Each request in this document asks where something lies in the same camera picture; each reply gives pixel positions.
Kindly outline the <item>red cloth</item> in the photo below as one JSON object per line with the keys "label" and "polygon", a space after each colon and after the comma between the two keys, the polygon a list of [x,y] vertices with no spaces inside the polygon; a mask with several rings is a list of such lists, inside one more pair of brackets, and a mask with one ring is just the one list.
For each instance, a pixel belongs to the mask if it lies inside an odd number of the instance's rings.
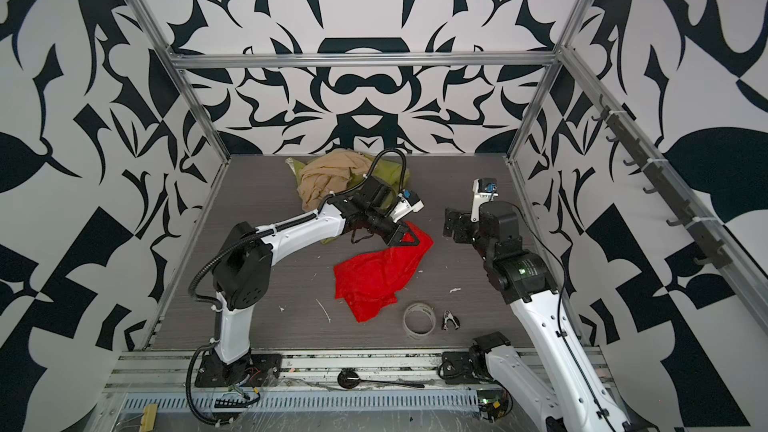
{"label": "red cloth", "polygon": [[335,298],[347,303],[358,323],[375,318],[383,308],[397,302],[396,293],[409,283],[434,244],[432,237],[413,223],[406,225],[418,235],[419,246],[392,246],[361,254],[333,269]]}

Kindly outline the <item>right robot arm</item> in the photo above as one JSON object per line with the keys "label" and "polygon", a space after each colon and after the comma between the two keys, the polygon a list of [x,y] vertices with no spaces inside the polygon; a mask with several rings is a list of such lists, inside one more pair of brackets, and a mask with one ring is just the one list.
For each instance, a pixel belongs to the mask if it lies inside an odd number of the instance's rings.
{"label": "right robot arm", "polygon": [[547,374],[536,375],[499,334],[475,340],[479,372],[497,382],[540,431],[629,431],[631,422],[600,380],[543,259],[526,249],[515,206],[490,201],[477,213],[448,208],[443,234],[469,244],[490,284],[523,325]]}

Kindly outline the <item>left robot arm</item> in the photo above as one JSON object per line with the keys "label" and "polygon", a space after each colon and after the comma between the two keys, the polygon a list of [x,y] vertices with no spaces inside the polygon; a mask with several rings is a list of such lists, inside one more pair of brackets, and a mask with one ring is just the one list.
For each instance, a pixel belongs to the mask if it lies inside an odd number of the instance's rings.
{"label": "left robot arm", "polygon": [[388,246],[401,246],[412,228],[405,217],[423,209],[417,193],[403,190],[388,207],[392,194],[376,177],[323,199],[315,210],[277,224],[252,228],[243,222],[211,260],[219,324],[214,334],[216,357],[229,366],[251,352],[249,333],[255,304],[266,294],[271,270],[289,255],[322,240],[365,230]]}

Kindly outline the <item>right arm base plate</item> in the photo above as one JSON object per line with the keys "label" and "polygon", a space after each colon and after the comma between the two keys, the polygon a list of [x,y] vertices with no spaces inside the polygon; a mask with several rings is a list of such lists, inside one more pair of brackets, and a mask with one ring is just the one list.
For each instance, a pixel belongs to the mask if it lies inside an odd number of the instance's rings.
{"label": "right arm base plate", "polygon": [[468,352],[443,352],[437,375],[447,384],[492,383],[485,356],[474,349]]}

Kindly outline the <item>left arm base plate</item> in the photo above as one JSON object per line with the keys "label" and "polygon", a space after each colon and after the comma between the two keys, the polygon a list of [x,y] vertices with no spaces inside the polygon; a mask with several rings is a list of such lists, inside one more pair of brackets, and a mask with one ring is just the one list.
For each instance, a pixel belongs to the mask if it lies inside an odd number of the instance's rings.
{"label": "left arm base plate", "polygon": [[203,354],[201,364],[193,371],[197,388],[260,387],[280,377],[283,356],[276,353],[246,355],[225,364],[215,352]]}

